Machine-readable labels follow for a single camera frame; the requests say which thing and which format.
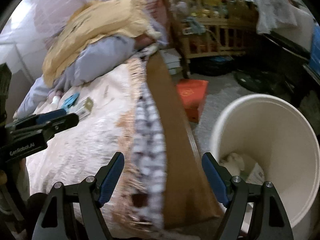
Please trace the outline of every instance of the metal bolt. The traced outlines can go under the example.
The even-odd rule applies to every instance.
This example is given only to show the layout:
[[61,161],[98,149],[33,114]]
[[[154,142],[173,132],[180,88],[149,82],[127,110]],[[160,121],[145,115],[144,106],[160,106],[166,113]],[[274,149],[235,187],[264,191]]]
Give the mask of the metal bolt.
[[55,188],[61,188],[61,186],[62,186],[61,182],[57,182],[57,183],[54,184]]
[[85,179],[86,182],[93,182],[94,181],[94,176],[89,176]]
[[266,186],[267,186],[267,187],[273,187],[273,184],[272,184],[271,181],[266,181]]
[[233,180],[234,182],[240,182],[240,181],[241,181],[241,178],[240,178],[239,176],[233,176],[233,177],[232,177],[232,180]]

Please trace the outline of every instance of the trash can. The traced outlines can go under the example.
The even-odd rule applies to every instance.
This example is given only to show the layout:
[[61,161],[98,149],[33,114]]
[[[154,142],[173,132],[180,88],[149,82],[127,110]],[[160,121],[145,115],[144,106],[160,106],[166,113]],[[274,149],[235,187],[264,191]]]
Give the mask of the trash can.
[[[305,117],[270,95],[241,97],[227,106],[213,129],[210,150],[219,162],[227,154],[247,154],[276,187],[293,228],[318,192],[319,144]],[[247,232],[251,212],[244,217]]]

